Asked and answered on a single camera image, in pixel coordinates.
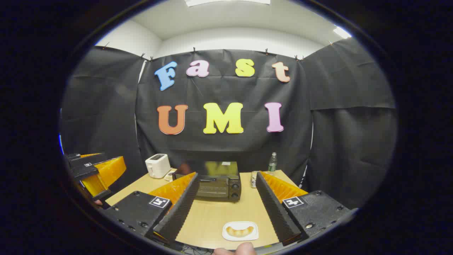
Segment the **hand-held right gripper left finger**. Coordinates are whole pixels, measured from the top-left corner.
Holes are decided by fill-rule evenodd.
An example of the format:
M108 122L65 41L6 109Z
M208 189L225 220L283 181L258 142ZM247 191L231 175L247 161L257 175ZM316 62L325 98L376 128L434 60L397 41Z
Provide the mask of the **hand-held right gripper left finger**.
M186 221L199 190L196 172L152 192L131 192L104 211L108 219L147 239L173 243Z

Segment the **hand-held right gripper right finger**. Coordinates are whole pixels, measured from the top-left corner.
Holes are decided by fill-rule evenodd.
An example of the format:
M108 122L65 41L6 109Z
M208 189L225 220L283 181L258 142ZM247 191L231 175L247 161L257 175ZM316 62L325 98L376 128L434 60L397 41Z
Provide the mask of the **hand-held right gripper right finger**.
M320 236L351 214L324 191L308 193L265 172L257 173L256 188L284 246Z

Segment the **golden croissant bread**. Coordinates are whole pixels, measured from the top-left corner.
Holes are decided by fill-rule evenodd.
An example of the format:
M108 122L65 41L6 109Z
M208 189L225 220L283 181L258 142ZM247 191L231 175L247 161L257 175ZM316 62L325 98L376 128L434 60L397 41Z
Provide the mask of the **golden croissant bread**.
M250 235L253 231L254 231L254 227L253 226L249 226L245 229L234 229L232 228L231 226L228 226L226 229L225 229L226 233L230 236L233 236L233 237L236 237L236 238L242 238L242 237L245 237L247 235Z

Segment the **black electric oven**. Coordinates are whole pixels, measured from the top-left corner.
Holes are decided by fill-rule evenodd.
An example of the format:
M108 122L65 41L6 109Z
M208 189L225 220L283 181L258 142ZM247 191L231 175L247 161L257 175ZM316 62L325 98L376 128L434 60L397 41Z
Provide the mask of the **black electric oven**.
M241 197L241 178L236 161L187 161L172 174L172 179L197 173L197 197L237 202Z

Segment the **white plate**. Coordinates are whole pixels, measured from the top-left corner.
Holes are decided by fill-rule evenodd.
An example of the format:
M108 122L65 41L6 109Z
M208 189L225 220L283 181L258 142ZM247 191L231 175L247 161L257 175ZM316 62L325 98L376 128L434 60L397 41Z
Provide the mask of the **white plate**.
M245 229L249 226L253 226L254 227L254 231L250 234L250 235L247 235L245 237L242 237L242 238L236 238L236 237L233 237L233 236L230 236L226 233L225 229L228 227L228 226L231 226L232 228L234 229L237 229L237 230L241 230L241 229ZM256 223L254 222L251 222L251 221L233 221L233 222L228 222L226 223L223 228L222 228L222 237L228 241L231 241L231 242L239 242L239 241L251 241L251 240L256 240L259 238L259 230L258 230L258 226Z

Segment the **white toaster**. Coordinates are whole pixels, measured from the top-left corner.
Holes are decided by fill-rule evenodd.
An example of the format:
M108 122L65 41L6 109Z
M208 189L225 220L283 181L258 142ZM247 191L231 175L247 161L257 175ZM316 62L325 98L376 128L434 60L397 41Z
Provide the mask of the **white toaster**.
M164 178L171 171L167 154L155 154L145 160L145 165L151 178Z

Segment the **row of black cloth clips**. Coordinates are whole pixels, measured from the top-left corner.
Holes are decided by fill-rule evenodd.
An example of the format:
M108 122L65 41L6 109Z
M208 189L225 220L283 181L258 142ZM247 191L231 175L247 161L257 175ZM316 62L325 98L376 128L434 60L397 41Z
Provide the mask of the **row of black cloth clips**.
M259 39L239 39L233 40L212 40L203 41L195 44L183 44L183 42L163 42L159 46L133 45L131 42L116 43L113 41L97 44L101 49L118 49L125 52L137 55L138 58L145 60L157 59L160 57L176 55L180 53L201 53L207 50L246 50L254 51L269 55L282 55L290 58L297 56L299 59L307 57L324 46L311 44L307 41L291 41L291 42L273 42Z

